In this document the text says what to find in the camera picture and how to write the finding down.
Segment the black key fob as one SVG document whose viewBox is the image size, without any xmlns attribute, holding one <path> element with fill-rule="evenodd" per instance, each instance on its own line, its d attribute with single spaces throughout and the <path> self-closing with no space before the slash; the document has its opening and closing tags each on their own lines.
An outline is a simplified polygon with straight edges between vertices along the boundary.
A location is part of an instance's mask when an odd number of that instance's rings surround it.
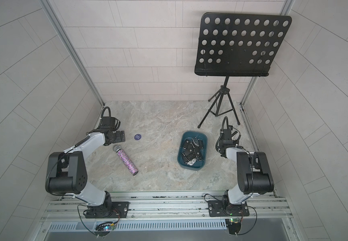
<svg viewBox="0 0 348 241">
<path fill-rule="evenodd" d="M 182 159 L 185 163 L 193 160 L 194 158 L 196 158 L 196 154 L 193 152 L 193 151 L 190 151 L 190 150 L 185 150 L 183 153 L 182 153 Z"/>
<path fill-rule="evenodd" d="M 198 140 L 199 143 L 199 148 L 203 149 L 204 148 L 204 142 L 202 140 Z"/>
<path fill-rule="evenodd" d="M 189 149 L 186 149 L 186 151 L 185 151 L 185 153 L 186 153 L 186 155 L 190 155 L 190 154 L 196 154 L 196 152 L 199 152 L 200 150 L 199 150 L 199 148 L 198 147 L 196 147 L 196 148 L 189 148 Z"/>
<path fill-rule="evenodd" d="M 199 161 L 203 160 L 203 156 L 202 156 L 201 152 L 196 152 L 196 159 Z"/>
</svg>

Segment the silver BMW key fob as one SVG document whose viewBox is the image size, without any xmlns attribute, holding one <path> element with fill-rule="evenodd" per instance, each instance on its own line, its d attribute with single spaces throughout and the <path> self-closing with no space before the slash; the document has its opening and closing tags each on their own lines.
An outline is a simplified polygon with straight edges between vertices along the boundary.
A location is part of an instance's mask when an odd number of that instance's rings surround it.
<svg viewBox="0 0 348 241">
<path fill-rule="evenodd" d="M 197 138 L 192 138 L 192 145 L 194 146 L 194 148 L 199 147 L 199 140 Z"/>
</svg>

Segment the teal storage tray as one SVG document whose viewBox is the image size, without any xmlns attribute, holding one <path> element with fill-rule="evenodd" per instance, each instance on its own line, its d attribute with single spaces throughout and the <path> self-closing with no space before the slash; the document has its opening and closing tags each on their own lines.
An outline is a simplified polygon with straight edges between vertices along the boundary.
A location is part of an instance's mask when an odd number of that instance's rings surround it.
<svg viewBox="0 0 348 241">
<path fill-rule="evenodd" d="M 208 139 L 200 132 L 187 131 L 182 135 L 177 161 L 182 168 L 199 171 L 206 163 Z"/>
</svg>

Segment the black VW key top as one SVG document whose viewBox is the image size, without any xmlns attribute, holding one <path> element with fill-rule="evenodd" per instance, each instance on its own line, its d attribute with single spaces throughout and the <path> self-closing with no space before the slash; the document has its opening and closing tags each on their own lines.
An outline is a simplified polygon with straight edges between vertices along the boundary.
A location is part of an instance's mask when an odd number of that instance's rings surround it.
<svg viewBox="0 0 348 241">
<path fill-rule="evenodd" d="M 186 149 L 191 149 L 193 148 L 193 140 L 192 139 L 185 139 L 183 145 L 182 145 L 183 149 L 186 150 Z"/>
</svg>

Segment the white key fob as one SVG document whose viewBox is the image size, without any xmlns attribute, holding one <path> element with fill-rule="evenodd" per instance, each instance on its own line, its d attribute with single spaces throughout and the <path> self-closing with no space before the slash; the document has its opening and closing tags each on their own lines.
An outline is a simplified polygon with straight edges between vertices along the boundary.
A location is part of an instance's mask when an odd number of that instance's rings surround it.
<svg viewBox="0 0 348 241">
<path fill-rule="evenodd" d="M 192 159 L 192 160 L 187 162 L 187 165 L 193 166 L 196 162 L 197 162 L 197 159 Z"/>
</svg>

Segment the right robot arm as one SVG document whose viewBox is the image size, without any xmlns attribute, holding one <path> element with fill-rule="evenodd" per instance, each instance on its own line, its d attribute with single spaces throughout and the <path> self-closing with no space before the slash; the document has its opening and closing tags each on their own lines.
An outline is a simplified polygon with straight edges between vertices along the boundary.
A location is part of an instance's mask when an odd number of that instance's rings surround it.
<svg viewBox="0 0 348 241">
<path fill-rule="evenodd" d="M 237 184 L 223 196 L 223 205 L 243 205 L 251 197 L 274 191 L 274 181 L 264 152 L 249 152 L 236 141 L 216 142 L 216 150 L 222 157 L 236 162 Z"/>
</svg>

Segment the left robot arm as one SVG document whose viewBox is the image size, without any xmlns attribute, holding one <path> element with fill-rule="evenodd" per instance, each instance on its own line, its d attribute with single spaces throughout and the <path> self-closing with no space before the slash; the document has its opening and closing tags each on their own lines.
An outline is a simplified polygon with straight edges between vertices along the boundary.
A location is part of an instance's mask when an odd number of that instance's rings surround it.
<svg viewBox="0 0 348 241">
<path fill-rule="evenodd" d="M 85 159 L 101 146 L 124 141 L 124 131 L 93 130 L 69 149 L 52 153 L 48 158 L 46 191 L 55 196 L 74 196 L 85 202 L 92 211 L 112 213 L 109 193 L 88 181 Z"/>
</svg>

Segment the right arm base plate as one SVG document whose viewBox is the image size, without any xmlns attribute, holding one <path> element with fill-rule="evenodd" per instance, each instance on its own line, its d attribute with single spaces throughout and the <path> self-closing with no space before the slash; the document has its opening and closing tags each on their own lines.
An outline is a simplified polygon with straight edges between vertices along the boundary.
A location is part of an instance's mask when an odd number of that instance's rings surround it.
<svg viewBox="0 0 348 241">
<path fill-rule="evenodd" d="M 239 217 L 249 216 L 250 212 L 246 205 L 224 204 L 222 201 L 207 201 L 210 217 Z"/>
</svg>

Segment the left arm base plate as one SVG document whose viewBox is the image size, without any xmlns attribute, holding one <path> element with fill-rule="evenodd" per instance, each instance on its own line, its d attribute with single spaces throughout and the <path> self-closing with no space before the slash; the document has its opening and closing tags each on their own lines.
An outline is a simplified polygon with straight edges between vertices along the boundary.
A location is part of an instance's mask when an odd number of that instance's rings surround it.
<svg viewBox="0 0 348 241">
<path fill-rule="evenodd" d="M 127 217 L 129 205 L 130 202 L 113 202 L 110 206 L 89 206 L 83 214 L 87 219 L 122 219 Z"/>
</svg>

